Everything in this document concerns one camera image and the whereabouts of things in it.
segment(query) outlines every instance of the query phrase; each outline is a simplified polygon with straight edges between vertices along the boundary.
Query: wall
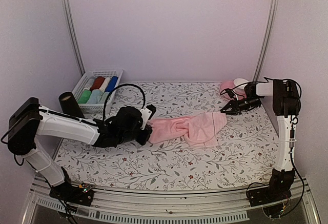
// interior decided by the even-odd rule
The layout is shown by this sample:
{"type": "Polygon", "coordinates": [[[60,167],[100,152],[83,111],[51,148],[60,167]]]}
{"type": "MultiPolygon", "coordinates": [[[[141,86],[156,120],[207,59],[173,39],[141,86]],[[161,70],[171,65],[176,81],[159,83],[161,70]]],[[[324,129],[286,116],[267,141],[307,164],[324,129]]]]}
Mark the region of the wall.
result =
{"type": "Polygon", "coordinates": [[[252,79],[270,0],[70,0],[86,70],[129,80],[252,79]]]}
{"type": "MultiPolygon", "coordinates": [[[[25,100],[59,110],[57,97],[79,79],[61,0],[0,0],[0,134],[25,100]]],[[[52,152],[57,139],[41,142],[52,152]]],[[[17,224],[34,172],[0,144],[0,223],[17,224]]]]}
{"type": "MultiPolygon", "coordinates": [[[[300,83],[296,166],[313,192],[322,223],[328,223],[328,0],[279,0],[262,76],[300,83]]],[[[270,102],[266,103],[271,110],[270,102]]]]}

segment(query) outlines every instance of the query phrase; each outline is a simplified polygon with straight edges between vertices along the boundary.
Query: floral pattern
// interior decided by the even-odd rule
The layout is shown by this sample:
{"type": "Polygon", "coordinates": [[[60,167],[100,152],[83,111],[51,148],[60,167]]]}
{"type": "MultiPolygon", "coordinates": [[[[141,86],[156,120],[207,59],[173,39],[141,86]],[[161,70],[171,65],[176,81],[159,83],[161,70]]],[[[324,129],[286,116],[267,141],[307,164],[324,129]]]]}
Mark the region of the floral pattern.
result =
{"type": "MultiPolygon", "coordinates": [[[[155,117],[197,115],[219,111],[227,99],[220,83],[137,83],[155,117]]],[[[133,87],[116,92],[111,115],[125,105],[140,107],[142,96],[133,87]]],[[[275,163],[278,138],[264,108],[228,116],[216,135],[218,147],[190,147],[180,137],[141,146],[136,141],[117,148],[96,148],[64,139],[55,161],[72,180],[98,186],[142,190],[209,190],[268,181],[275,163]]]]}

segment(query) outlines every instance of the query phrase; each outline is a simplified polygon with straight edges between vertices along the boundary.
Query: vent grille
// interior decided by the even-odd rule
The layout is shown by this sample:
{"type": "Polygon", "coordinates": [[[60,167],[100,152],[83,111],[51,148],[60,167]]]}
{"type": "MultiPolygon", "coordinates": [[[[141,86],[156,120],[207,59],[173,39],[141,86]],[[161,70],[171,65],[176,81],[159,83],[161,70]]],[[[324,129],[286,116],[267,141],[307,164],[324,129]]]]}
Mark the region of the vent grille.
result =
{"type": "MultiPolygon", "coordinates": [[[[38,204],[49,209],[65,212],[64,207],[56,200],[38,198],[38,204]]],[[[89,210],[88,216],[81,216],[94,220],[115,224],[215,224],[215,223],[236,223],[249,220],[246,211],[232,214],[208,216],[208,217],[140,217],[110,214],[104,211],[89,210]]]]}

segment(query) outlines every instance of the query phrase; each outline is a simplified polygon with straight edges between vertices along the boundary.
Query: laundry basket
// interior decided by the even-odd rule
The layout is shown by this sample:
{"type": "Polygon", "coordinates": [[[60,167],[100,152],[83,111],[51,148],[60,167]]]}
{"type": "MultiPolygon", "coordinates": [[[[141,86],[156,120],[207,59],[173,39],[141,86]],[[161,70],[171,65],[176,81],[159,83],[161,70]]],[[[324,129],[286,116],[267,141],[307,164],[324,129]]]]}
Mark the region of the laundry basket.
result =
{"type": "MultiPolygon", "coordinates": [[[[88,71],[86,72],[82,78],[79,80],[75,88],[73,89],[72,93],[76,100],[80,98],[83,93],[83,88],[85,84],[91,77],[99,77],[102,76],[104,78],[117,76],[118,80],[116,82],[115,87],[119,85],[123,74],[122,69],[108,69],[108,70],[95,70],[95,71],[88,71]]],[[[113,92],[111,97],[109,98],[107,105],[106,105],[106,114],[108,114],[111,110],[114,98],[115,98],[116,91],[113,92]]],[[[78,104],[82,110],[83,114],[102,114],[104,109],[104,104],[78,104]]]]}

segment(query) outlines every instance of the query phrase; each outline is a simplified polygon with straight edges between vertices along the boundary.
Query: rolled towel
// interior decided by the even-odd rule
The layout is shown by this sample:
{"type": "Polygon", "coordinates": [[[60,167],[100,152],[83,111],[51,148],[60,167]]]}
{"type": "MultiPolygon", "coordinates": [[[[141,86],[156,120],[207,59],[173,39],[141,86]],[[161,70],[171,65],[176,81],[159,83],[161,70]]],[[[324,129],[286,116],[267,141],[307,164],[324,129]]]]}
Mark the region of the rolled towel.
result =
{"type": "Polygon", "coordinates": [[[99,90],[101,90],[102,92],[105,91],[106,87],[108,86],[109,81],[111,80],[110,77],[107,77],[104,82],[102,83],[101,87],[99,88],[99,90]]]}
{"type": "Polygon", "coordinates": [[[111,78],[111,80],[109,81],[108,86],[105,89],[105,92],[112,91],[115,88],[115,85],[116,85],[117,80],[118,80],[118,77],[117,76],[113,76],[111,78]]]}
{"type": "Polygon", "coordinates": [[[104,104],[108,94],[109,94],[109,92],[104,92],[103,95],[101,96],[101,98],[99,99],[98,104],[104,104]]]}
{"type": "Polygon", "coordinates": [[[94,89],[91,93],[89,100],[87,101],[87,104],[98,103],[98,97],[102,96],[102,94],[103,94],[103,92],[101,92],[99,89],[94,89]]]}
{"type": "Polygon", "coordinates": [[[92,87],[93,83],[94,83],[95,78],[90,78],[88,80],[88,82],[85,84],[83,90],[90,90],[90,88],[92,87]]]}
{"type": "Polygon", "coordinates": [[[101,85],[104,83],[105,78],[99,76],[97,79],[94,81],[92,87],[90,88],[90,91],[93,91],[95,89],[99,89],[101,85]]]}
{"type": "Polygon", "coordinates": [[[91,91],[90,90],[84,90],[81,97],[78,99],[77,103],[78,104],[85,104],[91,95],[91,91]]]}

